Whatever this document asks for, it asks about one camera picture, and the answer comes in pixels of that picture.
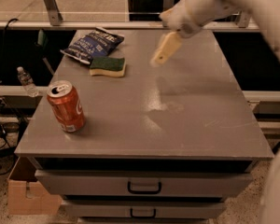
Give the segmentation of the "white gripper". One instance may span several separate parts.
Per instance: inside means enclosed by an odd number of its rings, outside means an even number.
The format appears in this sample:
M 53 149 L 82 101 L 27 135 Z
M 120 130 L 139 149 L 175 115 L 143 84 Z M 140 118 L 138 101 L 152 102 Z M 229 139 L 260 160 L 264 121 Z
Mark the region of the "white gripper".
M 173 32 L 162 35 L 150 60 L 152 66 L 160 66 L 180 48 L 182 38 L 190 38 L 199 33 L 204 26 L 204 2 L 183 0 L 163 11 L 159 18 L 163 25 Z

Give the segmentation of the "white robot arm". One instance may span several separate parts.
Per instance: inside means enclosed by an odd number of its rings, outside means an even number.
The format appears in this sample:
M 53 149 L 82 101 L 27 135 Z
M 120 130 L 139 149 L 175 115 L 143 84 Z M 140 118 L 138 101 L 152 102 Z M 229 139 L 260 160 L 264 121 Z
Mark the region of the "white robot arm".
M 151 63 L 165 63 L 183 38 L 198 34 L 208 23 L 243 12 L 255 23 L 280 61 L 280 0 L 181 0 L 162 12 L 160 19 L 170 33 L 161 38 Z M 259 224 L 280 224 L 280 149 L 271 163 L 260 199 Z

